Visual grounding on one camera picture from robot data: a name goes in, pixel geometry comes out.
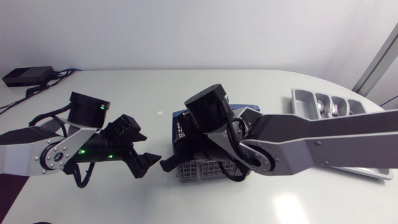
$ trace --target gray plastic tray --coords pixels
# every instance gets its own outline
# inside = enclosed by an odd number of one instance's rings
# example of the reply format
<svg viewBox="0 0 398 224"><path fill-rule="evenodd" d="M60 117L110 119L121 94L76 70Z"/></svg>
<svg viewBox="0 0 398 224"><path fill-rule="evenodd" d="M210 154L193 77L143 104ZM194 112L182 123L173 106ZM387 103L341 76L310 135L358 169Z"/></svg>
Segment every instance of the gray plastic tray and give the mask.
<svg viewBox="0 0 398 224"><path fill-rule="evenodd" d="M325 109L321 113L317 101L322 100ZM292 89L293 113L307 119L327 119L332 117L333 104L338 105L338 116L366 113L362 102L342 96L334 96L315 91ZM394 174L390 169L361 168L361 167L333 167L356 174L362 174L383 180L391 180Z"/></svg>

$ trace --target black cable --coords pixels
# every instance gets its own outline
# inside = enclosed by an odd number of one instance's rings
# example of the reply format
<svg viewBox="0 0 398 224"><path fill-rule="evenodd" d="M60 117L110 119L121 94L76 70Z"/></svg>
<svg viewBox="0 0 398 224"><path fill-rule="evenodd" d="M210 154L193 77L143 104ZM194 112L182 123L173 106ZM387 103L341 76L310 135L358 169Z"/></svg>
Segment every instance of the black cable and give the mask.
<svg viewBox="0 0 398 224"><path fill-rule="evenodd" d="M240 125L239 129L242 130L242 136L244 136L246 134L246 127L245 127L243 119L242 118L233 118L232 122L235 122L235 121L239 122L239 125Z"/></svg>
<svg viewBox="0 0 398 224"><path fill-rule="evenodd" d="M51 117L54 118L54 120L58 121L58 123L60 124L60 126L62 128L63 137L67 138L68 134L67 134L67 129L65 128L65 123L63 121L61 121L61 119L55 115L53 115Z"/></svg>
<svg viewBox="0 0 398 224"><path fill-rule="evenodd" d="M246 175L231 175L229 174L225 168L224 168L224 164L223 162L218 161L218 166L220 167L222 173L229 179L229 180L233 180L235 182L241 182L246 178Z"/></svg>
<svg viewBox="0 0 398 224"><path fill-rule="evenodd" d="M88 170L86 171L86 177L81 181L81 174L80 174L80 169L79 165L76 164L73 177L75 178L75 182L79 188L84 188L87 186L88 181L90 180L91 174L93 173L95 162L91 162L90 166L88 167Z"/></svg>
<svg viewBox="0 0 398 224"><path fill-rule="evenodd" d="M70 108L72 108L72 106L73 106L73 103L70 103L61 109L51 111L51 112L48 112L45 114L40 114L40 115L36 116L31 122L29 122L29 127L34 126L37 122L43 120L44 118L49 118L49 117L55 116L57 114L63 113L65 111L69 110Z"/></svg>
<svg viewBox="0 0 398 224"><path fill-rule="evenodd" d="M385 103L383 103L382 105L379 105L379 106L384 106L384 105L390 103L390 101L394 100L394 99L397 98L397 97L398 97L398 96L395 96L395 97L391 98L390 100L387 100Z"/></svg>
<svg viewBox="0 0 398 224"><path fill-rule="evenodd" d="M236 139L235 130L234 130L233 124L232 124L232 122L234 122L234 121L242 122L242 126L243 126L243 129L244 129L243 120L240 120L239 118L231 119L231 118L229 117L228 110L224 107L224 105L223 105L222 103L221 103L221 107L223 108L224 114L226 115L226 120L227 120L227 124L226 124L226 133L227 133L227 136L228 136L229 143L231 144L231 147L233 148L233 151L235 152L235 154L236 154L240 159L242 159L242 160L245 161L246 158L243 156L243 153L242 153L242 152L239 150L239 148L238 148L239 141ZM227 171L226 171L225 168L223 167L222 162L218 162L218 166L220 167L221 171L223 172L223 174L224 174L228 179L233 180L233 181L235 181L235 182L243 181L243 180L246 178L246 174L247 174L248 171L249 171L249 169L246 169L246 170L241 170L241 169L239 169L239 170L241 171L242 175L230 175L229 173L227 173Z"/></svg>
<svg viewBox="0 0 398 224"><path fill-rule="evenodd" d="M26 94L25 98L20 99L20 100L17 100L17 101L15 101L15 102L9 103L8 105L5 105L5 106L0 107L0 110L2 110L2 111L0 111L0 115L2 115L3 113L5 113L7 110L11 109L12 107L18 105L19 103L22 103L23 101L25 101L25 100L31 98L32 96L37 95L37 94L39 94L39 93L42 93L43 91L48 90L49 88L51 88L51 87L57 85L57 84L60 83L64 78L70 76L70 75L73 74L75 71L81 71L81 70L75 69L75 68L69 68L69 69L62 70L62 71L60 71L60 72L53 72L53 73L52 73L52 76L54 76L55 79L57 79L56 82L54 82L54 83L51 84L51 85L45 85L45 86L43 87L43 89L41 89L41 90L39 90L39 91L32 91L32 88L29 89L30 92L28 92L29 90L27 90L27 94Z"/></svg>

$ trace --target black power adapter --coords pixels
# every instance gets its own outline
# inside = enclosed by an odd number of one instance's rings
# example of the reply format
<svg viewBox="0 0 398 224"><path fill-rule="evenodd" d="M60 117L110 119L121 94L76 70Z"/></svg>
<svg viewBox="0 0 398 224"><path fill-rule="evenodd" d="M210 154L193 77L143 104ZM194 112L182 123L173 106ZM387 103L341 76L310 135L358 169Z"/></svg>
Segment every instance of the black power adapter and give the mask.
<svg viewBox="0 0 398 224"><path fill-rule="evenodd" d="M43 86L51 80L51 73L54 69L51 66L16 68L2 78L8 87L14 86Z"/></svg>

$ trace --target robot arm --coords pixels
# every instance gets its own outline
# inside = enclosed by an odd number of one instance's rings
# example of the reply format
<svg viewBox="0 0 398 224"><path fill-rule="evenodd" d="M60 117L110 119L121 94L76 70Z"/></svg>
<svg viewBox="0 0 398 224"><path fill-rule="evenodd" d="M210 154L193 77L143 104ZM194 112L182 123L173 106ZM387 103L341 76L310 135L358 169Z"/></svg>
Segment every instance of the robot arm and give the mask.
<svg viewBox="0 0 398 224"><path fill-rule="evenodd" d="M135 178L145 175L160 156L138 155L133 142L147 138L139 133L140 126L127 115L99 131L110 103L79 93L72 93L71 103L59 110L37 116L30 127L0 135L0 174L49 175L59 171L73 174L79 187L85 187L95 162L124 161ZM70 110L68 119L56 115ZM41 119L52 117L41 126ZM62 128L64 136L56 132ZM90 162L84 181L78 163Z"/></svg>
<svg viewBox="0 0 398 224"><path fill-rule="evenodd" d="M213 85L185 102L188 111L178 117L185 137L160 162L164 171L192 159L233 161L244 174L238 181L248 170L292 175L313 166L398 167L398 111L310 121L232 110L224 96Z"/></svg>

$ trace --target metal pole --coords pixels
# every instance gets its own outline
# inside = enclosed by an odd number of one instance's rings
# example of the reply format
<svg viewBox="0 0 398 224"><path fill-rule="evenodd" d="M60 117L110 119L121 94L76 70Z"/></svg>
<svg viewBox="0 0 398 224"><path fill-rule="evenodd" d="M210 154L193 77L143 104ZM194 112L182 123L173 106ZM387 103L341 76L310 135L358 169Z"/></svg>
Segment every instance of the metal pole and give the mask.
<svg viewBox="0 0 398 224"><path fill-rule="evenodd" d="M367 96L375 84L384 75L390 65L398 56L398 23L392 30L390 36L383 44L362 77L355 84L353 91Z"/></svg>

